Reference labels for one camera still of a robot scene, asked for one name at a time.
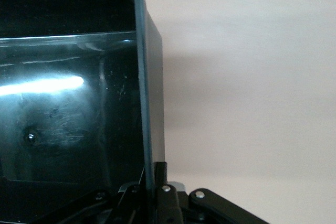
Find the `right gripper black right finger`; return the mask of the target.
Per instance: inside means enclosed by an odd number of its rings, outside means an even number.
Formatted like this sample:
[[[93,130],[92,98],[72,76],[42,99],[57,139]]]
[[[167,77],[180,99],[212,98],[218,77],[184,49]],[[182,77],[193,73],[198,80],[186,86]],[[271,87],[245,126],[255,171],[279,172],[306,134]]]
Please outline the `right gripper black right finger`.
[[[213,191],[187,194],[167,181],[167,163],[155,165],[157,223],[266,223]]]

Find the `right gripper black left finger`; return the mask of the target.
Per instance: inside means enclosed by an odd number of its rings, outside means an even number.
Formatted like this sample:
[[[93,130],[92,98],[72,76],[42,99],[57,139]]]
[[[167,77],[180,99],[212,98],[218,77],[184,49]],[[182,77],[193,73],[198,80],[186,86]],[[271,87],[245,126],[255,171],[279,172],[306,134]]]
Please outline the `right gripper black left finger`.
[[[138,223],[146,215],[155,186],[154,171],[144,169],[139,182],[112,194],[94,190],[53,210],[33,223]]]

